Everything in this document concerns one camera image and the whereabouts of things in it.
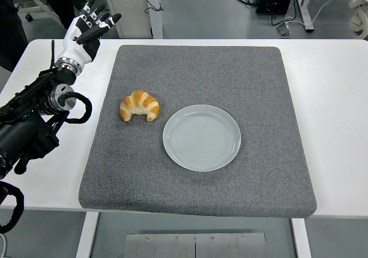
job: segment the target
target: white plate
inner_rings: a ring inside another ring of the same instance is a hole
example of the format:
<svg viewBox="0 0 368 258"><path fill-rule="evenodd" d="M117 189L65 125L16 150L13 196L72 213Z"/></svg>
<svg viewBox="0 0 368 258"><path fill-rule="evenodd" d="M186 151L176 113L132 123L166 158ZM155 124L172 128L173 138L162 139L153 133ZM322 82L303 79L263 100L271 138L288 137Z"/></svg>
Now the white plate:
<svg viewBox="0 0 368 258"><path fill-rule="evenodd" d="M220 169L240 148L240 129L235 120L209 105L189 106L174 113L162 137L172 160L197 172Z"/></svg>

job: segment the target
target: metal plate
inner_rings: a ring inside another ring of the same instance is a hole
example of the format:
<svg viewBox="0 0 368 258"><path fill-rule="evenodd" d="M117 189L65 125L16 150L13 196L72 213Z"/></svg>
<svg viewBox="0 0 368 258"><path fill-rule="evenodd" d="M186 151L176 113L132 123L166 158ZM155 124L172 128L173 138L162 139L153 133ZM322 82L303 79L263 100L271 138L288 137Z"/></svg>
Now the metal plate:
<svg viewBox="0 0 368 258"><path fill-rule="evenodd" d="M264 233L128 234L125 258L267 258Z"/></svg>
<svg viewBox="0 0 368 258"><path fill-rule="evenodd" d="M124 258L194 258L193 234L128 234Z"/></svg>
<svg viewBox="0 0 368 258"><path fill-rule="evenodd" d="M266 258L264 233L196 234L196 258Z"/></svg>

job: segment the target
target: gray floor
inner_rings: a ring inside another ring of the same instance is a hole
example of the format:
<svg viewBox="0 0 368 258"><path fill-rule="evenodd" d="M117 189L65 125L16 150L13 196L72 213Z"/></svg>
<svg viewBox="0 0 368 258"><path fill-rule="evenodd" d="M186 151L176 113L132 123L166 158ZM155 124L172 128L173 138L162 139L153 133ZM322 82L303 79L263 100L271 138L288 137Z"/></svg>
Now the gray floor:
<svg viewBox="0 0 368 258"><path fill-rule="evenodd" d="M329 0L311 0L313 18ZM96 4L105 3L97 0ZM354 10L349 0L333 0L307 33L300 24L289 24L292 38L354 38L348 22ZM164 38L280 38L270 16L258 16L235 0L162 0ZM27 22L20 14L29 41L38 38L63 38L65 29L45 13L33 13ZM289 8L287 16L294 16ZM274 22L285 16L275 16ZM115 29L104 38L118 38ZM0 68L0 90L10 73ZM1 224L10 211L0 210ZM9 257L74 257L85 213L25 211L20 223L8 234ZM366 257L366 220L306 220L313 258ZM271 257L295 257L290 222L285 219L204 218L185 215L147 213L102 213L97 226L92 257L122 257L128 233L189 232L265 232L270 240Z"/></svg>

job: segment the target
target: robotic arm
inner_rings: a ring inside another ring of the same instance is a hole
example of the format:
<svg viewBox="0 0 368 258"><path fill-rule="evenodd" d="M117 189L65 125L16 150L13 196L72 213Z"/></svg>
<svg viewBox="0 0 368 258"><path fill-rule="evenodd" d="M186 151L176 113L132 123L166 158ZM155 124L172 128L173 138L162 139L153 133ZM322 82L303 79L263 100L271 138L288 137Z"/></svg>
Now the robotic arm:
<svg viewBox="0 0 368 258"><path fill-rule="evenodd" d="M0 108L0 179L13 168L16 174L23 174L31 159L38 159L59 146L57 132L64 122L85 123L91 116L91 102L71 88L84 66L94 60L99 40L120 18L120 14L97 15L102 5L91 11L94 0L74 18L63 41L64 50L49 70L41 71L39 77L20 93L16 93L6 105ZM69 119L69 110L82 101L86 112L80 119ZM42 115L52 115L46 122ZM0 233L11 230L24 209L21 191L5 182L0 182L0 203L7 195L17 198L12 219L0 226Z"/></svg>

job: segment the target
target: croissant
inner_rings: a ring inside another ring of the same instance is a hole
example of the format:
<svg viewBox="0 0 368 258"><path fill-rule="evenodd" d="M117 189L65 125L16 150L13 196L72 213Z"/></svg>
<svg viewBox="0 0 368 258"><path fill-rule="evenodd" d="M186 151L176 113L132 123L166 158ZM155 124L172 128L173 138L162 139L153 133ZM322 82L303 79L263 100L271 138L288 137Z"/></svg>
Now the croissant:
<svg viewBox="0 0 368 258"><path fill-rule="evenodd" d="M146 114L147 121L150 122L157 117L159 111L160 106L155 97L144 90L136 90L121 101L119 114L124 121L129 121L132 114Z"/></svg>

